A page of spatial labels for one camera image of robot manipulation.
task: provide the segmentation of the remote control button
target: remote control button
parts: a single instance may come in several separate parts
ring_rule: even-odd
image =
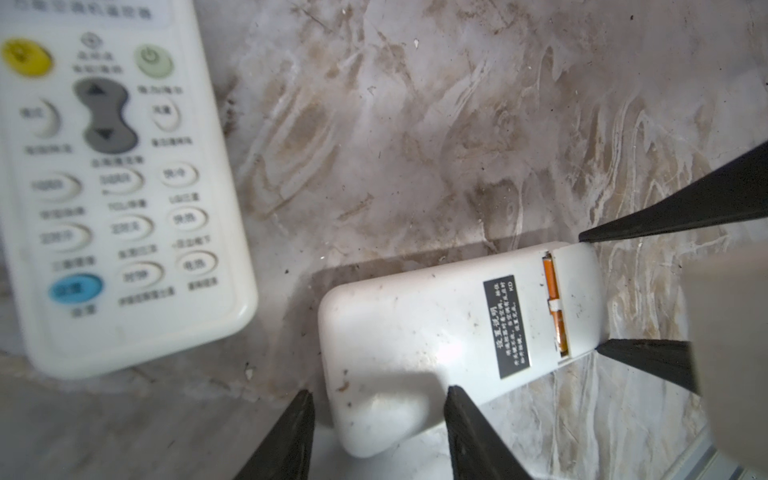
[[[25,77],[41,77],[53,67],[51,56],[37,42],[11,38],[2,44],[2,59]]]
[[[168,221],[178,230],[190,231],[205,225],[208,216],[199,208],[182,207],[170,212]]]
[[[149,219],[138,215],[126,215],[109,224],[110,233],[121,240],[139,240],[152,233],[153,229]]]
[[[50,138],[58,133],[61,119],[53,105],[38,99],[18,109],[18,114],[32,134],[38,138]]]
[[[40,243],[55,252],[71,252],[91,242],[91,232],[82,225],[65,223],[40,233]]]
[[[197,181],[197,170],[184,162],[166,164],[160,170],[160,181],[168,187],[189,187]]]
[[[174,131],[181,123],[179,109],[168,97],[155,99],[149,107],[149,115],[162,131]]]
[[[93,48],[94,50],[96,48],[101,47],[101,44],[104,43],[101,40],[101,37],[96,35],[92,31],[86,31],[83,35],[80,37],[80,41],[88,48]]]
[[[205,275],[216,268],[216,256],[208,252],[191,252],[179,259],[177,267],[188,275]]]
[[[57,202],[69,200],[80,193],[80,184],[69,175],[50,173],[35,178],[32,190],[40,200]]]
[[[126,265],[120,270],[120,283],[130,288],[144,288],[163,278],[163,267],[156,263],[140,262]]]
[[[94,299],[103,286],[95,275],[70,275],[51,285],[48,297],[56,303],[83,303]]]
[[[91,110],[91,124],[84,134],[91,148],[102,154],[121,154],[136,146],[138,137],[122,117],[128,100],[122,85],[108,78],[85,78],[74,84],[74,92]]]
[[[139,45],[134,51],[134,61],[139,70],[152,78],[165,78],[174,70],[170,53],[157,45]]]
[[[99,174],[98,181],[106,194],[129,194],[144,184],[144,178],[128,168],[115,167],[103,171],[105,173]]]

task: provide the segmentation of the yellow button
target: yellow button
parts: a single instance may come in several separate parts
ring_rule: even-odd
[[[2,44],[2,59],[25,77],[41,77],[53,66],[51,56],[39,44],[26,38],[11,38]]]

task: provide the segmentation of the orange battery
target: orange battery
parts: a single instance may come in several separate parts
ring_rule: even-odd
[[[544,257],[544,275],[547,278],[549,300],[559,300],[560,293],[558,292],[558,280],[554,276],[554,264],[552,263],[552,257],[549,255]],[[568,340],[565,338],[565,322],[563,321],[563,312],[562,310],[553,310],[550,304],[549,313],[551,313],[552,318],[554,318],[555,342],[558,344],[560,356],[566,356],[568,354]]]

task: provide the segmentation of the oval button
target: oval button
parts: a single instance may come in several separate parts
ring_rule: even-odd
[[[69,175],[50,173],[31,182],[32,191],[40,200],[56,202],[69,200],[80,193],[80,184]]]
[[[141,188],[144,179],[127,168],[110,168],[98,176],[101,189],[107,194],[129,194]]]
[[[139,70],[152,78],[165,78],[174,70],[170,53],[157,45],[139,45],[134,51],[134,61]]]
[[[2,44],[2,57],[9,67],[25,77],[41,77],[53,67],[48,52],[27,38],[10,38]]]
[[[55,252],[71,252],[85,247],[91,241],[91,232],[82,225],[64,223],[40,233],[40,243]]]
[[[178,230],[197,230],[205,225],[208,216],[199,208],[182,207],[170,212],[168,221]]]
[[[189,187],[197,181],[197,170],[184,162],[166,164],[160,170],[160,181],[168,187]]]
[[[139,240],[153,230],[152,222],[138,215],[126,215],[109,224],[109,232],[121,240]]]
[[[70,275],[51,285],[48,296],[57,303],[83,303],[101,293],[102,287],[95,275]]]
[[[160,97],[153,101],[149,106],[149,115],[162,131],[174,131],[181,123],[179,109],[168,97]]]
[[[191,252],[181,257],[177,266],[188,275],[204,275],[216,268],[216,256],[208,252]]]
[[[120,270],[120,283],[130,288],[144,288],[163,278],[163,267],[156,263],[139,262]]]
[[[61,126],[56,108],[41,98],[25,103],[18,109],[18,114],[27,129],[38,138],[53,137]]]

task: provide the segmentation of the blue button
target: blue button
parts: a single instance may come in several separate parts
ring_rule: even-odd
[[[83,303],[101,293],[101,287],[95,275],[70,275],[51,285],[48,296],[59,303]]]

